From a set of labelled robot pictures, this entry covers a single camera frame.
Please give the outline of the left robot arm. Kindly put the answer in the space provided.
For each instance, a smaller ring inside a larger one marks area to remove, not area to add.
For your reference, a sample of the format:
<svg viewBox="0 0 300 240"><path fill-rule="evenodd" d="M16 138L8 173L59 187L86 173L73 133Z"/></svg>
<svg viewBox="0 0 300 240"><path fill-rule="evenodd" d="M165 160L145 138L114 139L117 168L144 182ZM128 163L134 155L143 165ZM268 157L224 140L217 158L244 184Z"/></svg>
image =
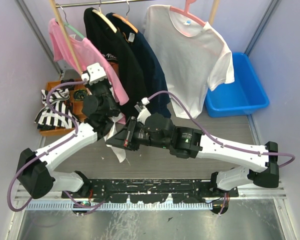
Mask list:
<svg viewBox="0 0 300 240"><path fill-rule="evenodd" d="M36 151L27 148L20 154L17 179L33 199L40 199L50 191L67 191L78 198L85 198L93 188L80 171L56 171L63 161L82 148L100 139L111 138L116 133L116 122L121 119L119 104L108 80L87 84L86 87L91 94L83 100L84 122L54 143Z"/></svg>

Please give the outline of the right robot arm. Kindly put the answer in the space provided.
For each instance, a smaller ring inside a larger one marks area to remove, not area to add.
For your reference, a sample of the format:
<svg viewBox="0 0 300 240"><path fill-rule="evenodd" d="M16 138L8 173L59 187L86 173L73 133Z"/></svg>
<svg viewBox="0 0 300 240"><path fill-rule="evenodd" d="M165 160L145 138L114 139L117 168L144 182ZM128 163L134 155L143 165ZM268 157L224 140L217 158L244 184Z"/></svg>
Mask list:
<svg viewBox="0 0 300 240"><path fill-rule="evenodd" d="M223 139L218 144L201 130L176 126L171 119L159 113L145 120L131 117L106 144L129 151L149 146L167 149L177 158L215 159L235 164L236 167L231 170L211 174L209 191L215 197L247 184L267 189L279 186L279 165L268 150L268 147L277 147L276 143L249 145Z"/></svg>

